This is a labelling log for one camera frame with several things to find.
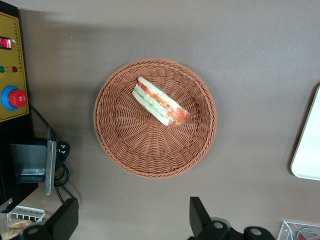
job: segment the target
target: control panel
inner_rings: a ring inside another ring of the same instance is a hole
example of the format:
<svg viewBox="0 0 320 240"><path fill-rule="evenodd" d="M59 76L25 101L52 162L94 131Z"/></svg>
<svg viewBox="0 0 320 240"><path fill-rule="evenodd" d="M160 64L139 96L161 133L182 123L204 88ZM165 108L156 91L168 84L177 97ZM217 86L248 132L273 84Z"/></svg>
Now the control panel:
<svg viewBox="0 0 320 240"><path fill-rule="evenodd" d="M29 114L19 19L0 12L0 123Z"/></svg>

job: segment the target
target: table surface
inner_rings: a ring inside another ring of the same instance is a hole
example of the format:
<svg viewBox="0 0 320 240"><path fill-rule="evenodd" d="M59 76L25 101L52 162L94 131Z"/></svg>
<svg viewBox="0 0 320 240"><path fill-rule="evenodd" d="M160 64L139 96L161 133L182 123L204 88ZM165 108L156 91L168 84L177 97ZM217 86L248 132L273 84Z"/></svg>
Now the table surface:
<svg viewBox="0 0 320 240"><path fill-rule="evenodd" d="M68 188L80 202L72 240L187 239L190 196L240 232L260 226L277 237L283 220L320 225L320 182L290 170L320 83L320 1L7 2L20 8L30 101L71 145ZM101 86L146 58L190 68L217 108L208 154L173 178L124 171L94 131ZM47 136L36 117L34 128ZM50 216L61 204L44 192L41 184L22 204Z"/></svg>

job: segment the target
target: round basket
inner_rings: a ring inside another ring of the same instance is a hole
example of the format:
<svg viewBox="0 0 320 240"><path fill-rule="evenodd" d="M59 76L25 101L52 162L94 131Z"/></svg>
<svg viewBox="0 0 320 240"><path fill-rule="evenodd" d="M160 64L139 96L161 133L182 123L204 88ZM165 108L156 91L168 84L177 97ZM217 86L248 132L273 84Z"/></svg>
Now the round basket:
<svg viewBox="0 0 320 240"><path fill-rule="evenodd" d="M138 77L161 88L191 114L179 127L165 126L132 95ZM102 86L94 106L96 136L123 169L146 178L186 172L208 152L217 112L206 84L190 69L166 59L133 61Z"/></svg>

